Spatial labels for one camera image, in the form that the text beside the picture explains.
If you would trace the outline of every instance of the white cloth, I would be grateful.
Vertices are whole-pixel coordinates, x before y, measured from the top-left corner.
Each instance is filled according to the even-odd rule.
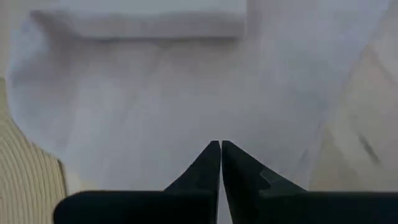
[[[104,189],[163,189],[214,139],[306,187],[325,114],[387,5],[249,0],[240,40],[95,40],[62,25],[73,13],[33,11],[14,40],[11,114]]]
[[[246,0],[65,0],[47,15],[90,38],[239,37]]]

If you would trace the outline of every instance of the white towel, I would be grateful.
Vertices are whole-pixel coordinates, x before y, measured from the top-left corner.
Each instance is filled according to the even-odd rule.
[[[112,6],[79,2],[101,15]],[[98,17],[77,5],[32,11],[6,78],[12,117],[99,188],[163,189],[214,139],[306,187],[326,112],[387,5],[248,0],[234,40],[121,40],[139,30],[112,36],[105,17],[78,25]],[[220,189],[219,223],[231,223]]]
[[[65,0],[47,11],[70,32],[100,39],[240,37],[246,0]]]

